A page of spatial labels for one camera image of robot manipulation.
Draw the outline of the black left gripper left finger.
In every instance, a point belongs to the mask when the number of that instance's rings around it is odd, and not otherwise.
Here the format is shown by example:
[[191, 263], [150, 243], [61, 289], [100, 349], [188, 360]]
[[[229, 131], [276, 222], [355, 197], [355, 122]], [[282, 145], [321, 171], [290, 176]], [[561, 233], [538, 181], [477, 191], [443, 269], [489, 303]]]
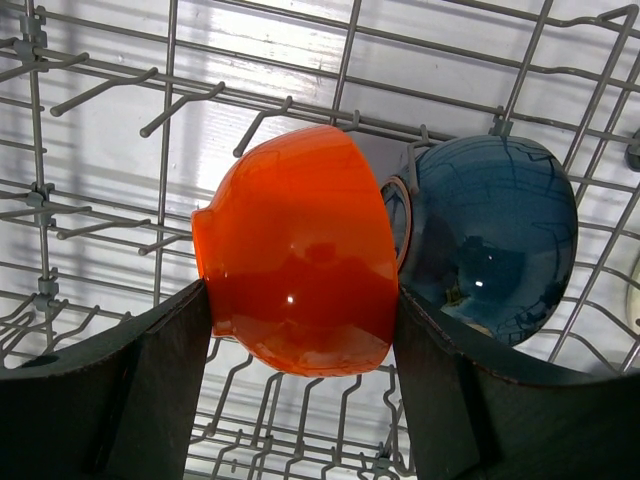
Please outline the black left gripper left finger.
[[210, 336], [198, 280], [131, 320], [2, 370], [2, 478], [182, 478]]

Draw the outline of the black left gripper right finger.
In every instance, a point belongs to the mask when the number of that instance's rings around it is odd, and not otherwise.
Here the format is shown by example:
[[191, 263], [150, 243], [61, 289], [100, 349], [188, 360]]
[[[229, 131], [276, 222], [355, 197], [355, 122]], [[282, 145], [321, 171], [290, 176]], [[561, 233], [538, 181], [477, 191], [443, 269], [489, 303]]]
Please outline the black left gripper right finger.
[[410, 292], [394, 353], [421, 479], [635, 479], [639, 378], [514, 350]]

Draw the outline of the dark blue beige bowl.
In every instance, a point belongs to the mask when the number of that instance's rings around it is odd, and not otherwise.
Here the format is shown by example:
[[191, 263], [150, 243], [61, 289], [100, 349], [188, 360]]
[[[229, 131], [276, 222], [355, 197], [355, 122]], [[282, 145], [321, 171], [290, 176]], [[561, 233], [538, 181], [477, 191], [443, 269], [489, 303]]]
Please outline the dark blue beige bowl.
[[479, 135], [421, 153], [383, 184], [400, 283], [509, 346], [537, 333], [578, 243], [570, 181], [540, 143]]

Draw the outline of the orange bowl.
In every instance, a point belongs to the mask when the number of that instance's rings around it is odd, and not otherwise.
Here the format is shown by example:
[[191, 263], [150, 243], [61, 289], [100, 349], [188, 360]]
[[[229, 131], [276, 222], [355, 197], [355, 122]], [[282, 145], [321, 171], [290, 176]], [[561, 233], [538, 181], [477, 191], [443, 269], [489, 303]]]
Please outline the orange bowl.
[[394, 240], [375, 176], [328, 125], [244, 154], [191, 217], [212, 332], [306, 377], [376, 369], [394, 335]]

